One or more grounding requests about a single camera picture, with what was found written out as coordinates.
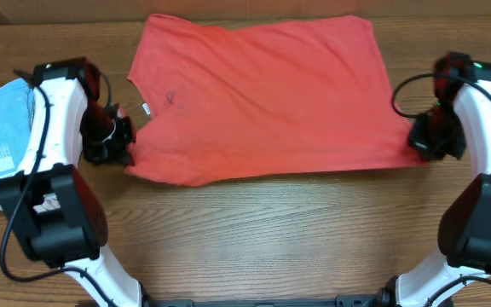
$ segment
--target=black cable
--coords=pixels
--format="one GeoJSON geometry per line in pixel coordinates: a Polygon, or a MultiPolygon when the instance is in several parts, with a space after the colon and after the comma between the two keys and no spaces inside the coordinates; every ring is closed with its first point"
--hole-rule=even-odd
{"type": "Polygon", "coordinates": [[[11,281],[18,281],[18,282],[30,282],[30,281],[38,281],[43,278],[51,277],[54,275],[58,275],[60,273],[65,273],[65,272],[77,272],[81,275],[81,277],[86,278],[90,284],[92,284],[92,287],[100,294],[100,296],[103,298],[106,303],[111,306],[111,307],[117,307],[115,303],[109,299],[109,297],[101,290],[100,285],[90,276],[86,270],[84,269],[78,269],[78,268],[59,268],[55,269],[53,271],[43,273],[40,275],[35,275],[35,276],[30,276],[30,277],[19,277],[16,275],[13,275],[9,271],[9,267],[7,266],[7,263],[5,261],[5,255],[7,251],[7,245],[9,243],[9,237],[10,233],[12,231],[13,225],[14,225],[14,220],[16,219],[16,215],[18,211],[20,210],[22,204],[24,203],[24,198],[26,197],[26,193],[28,192],[30,186],[32,185],[33,181],[33,175],[38,171],[39,165],[41,164],[41,159],[43,158],[43,151],[44,151],[44,145],[47,141],[47,134],[49,133],[49,121],[50,121],[50,102],[49,98],[47,97],[47,94],[44,92],[43,89],[40,87],[36,86],[36,88],[39,90],[41,95],[43,95],[44,99],[44,107],[45,107],[45,120],[44,120],[44,125],[43,125],[43,132],[41,133],[41,140],[39,141],[39,148],[37,151],[37,156],[35,158],[35,162],[33,163],[32,167],[32,172],[30,173],[30,176],[26,180],[26,184],[24,185],[24,188],[22,189],[22,193],[20,194],[20,197],[18,199],[18,202],[16,204],[16,207],[13,211],[13,214],[11,215],[9,222],[7,223],[7,227],[5,228],[5,231],[3,233],[3,238],[1,240],[1,247],[0,247],[0,267],[1,271],[5,276],[7,276],[11,281]]]}
{"type": "Polygon", "coordinates": [[[109,78],[103,72],[100,72],[101,77],[106,82],[107,85],[107,103],[105,109],[108,109],[111,106],[111,83],[109,83],[109,78]]]}
{"type": "Polygon", "coordinates": [[[483,278],[483,277],[476,277],[476,276],[462,276],[460,278],[458,278],[457,280],[455,281],[452,281],[450,282],[449,284],[447,284],[446,286],[442,287],[439,291],[437,291],[435,294],[433,294],[433,296],[431,296],[428,300],[427,300],[427,304],[425,305],[425,307],[431,307],[433,305],[433,303],[435,303],[435,301],[441,296],[443,295],[446,291],[452,289],[453,287],[456,287],[458,286],[459,284],[463,283],[465,284],[467,281],[480,281],[480,282],[484,282],[486,284],[489,284],[491,285],[491,280],[489,280],[488,278],[483,278]]]}
{"type": "MultiPolygon", "coordinates": [[[[430,73],[424,73],[424,74],[420,74],[420,75],[413,76],[411,78],[406,79],[405,81],[403,81],[402,83],[400,83],[396,87],[396,89],[393,91],[393,95],[391,97],[391,107],[393,107],[393,110],[397,114],[399,114],[400,116],[402,116],[404,118],[407,118],[407,119],[418,119],[420,117],[420,115],[422,115],[422,113],[418,113],[418,114],[406,114],[406,113],[403,113],[403,112],[399,111],[399,109],[397,109],[397,106],[396,106],[396,97],[397,97],[397,94],[399,93],[399,91],[405,85],[407,85],[407,84],[409,84],[409,83],[411,83],[413,81],[422,79],[422,78],[445,78],[445,79],[460,81],[460,82],[462,82],[464,84],[467,84],[467,85],[475,88],[476,90],[480,91],[491,102],[491,95],[490,95],[490,93],[488,93],[482,86],[480,86],[480,85],[478,85],[478,84],[476,84],[476,83],[474,83],[474,82],[472,82],[472,81],[470,81],[470,80],[468,80],[466,78],[462,78],[460,76],[453,76],[453,75],[449,75],[449,74],[441,73],[441,72],[430,72],[430,73]]],[[[484,283],[487,283],[487,284],[491,285],[491,280],[489,280],[488,278],[482,278],[482,277],[476,277],[476,276],[462,276],[459,279],[450,282],[445,287],[442,287],[435,294],[433,294],[433,296],[431,296],[430,298],[428,298],[426,307],[431,307],[433,305],[433,303],[435,303],[435,301],[441,295],[443,295],[446,291],[452,289],[453,287],[456,287],[460,283],[465,283],[467,281],[480,281],[480,282],[484,282],[484,283]]]]}
{"type": "Polygon", "coordinates": [[[472,82],[472,81],[470,81],[470,80],[468,80],[466,78],[462,78],[460,76],[453,76],[453,75],[449,75],[449,74],[441,73],[441,72],[423,73],[423,74],[420,74],[420,75],[417,75],[417,76],[413,76],[411,78],[406,79],[401,84],[399,84],[396,87],[396,89],[393,91],[393,96],[391,97],[391,107],[393,107],[393,110],[397,114],[399,114],[400,116],[402,116],[404,118],[407,118],[407,119],[417,119],[422,114],[422,113],[418,113],[418,114],[405,114],[405,113],[399,111],[397,109],[397,106],[396,106],[396,97],[397,97],[397,94],[399,93],[399,91],[405,85],[407,85],[407,84],[409,84],[409,83],[411,83],[413,81],[422,79],[422,78],[445,78],[445,79],[450,79],[450,80],[456,80],[456,81],[463,82],[463,83],[469,85],[470,87],[473,87],[476,90],[480,91],[491,102],[491,95],[490,95],[490,93],[488,93],[482,86],[480,86],[480,85],[478,85],[478,84],[476,84],[476,83],[474,83],[474,82],[472,82]]]}

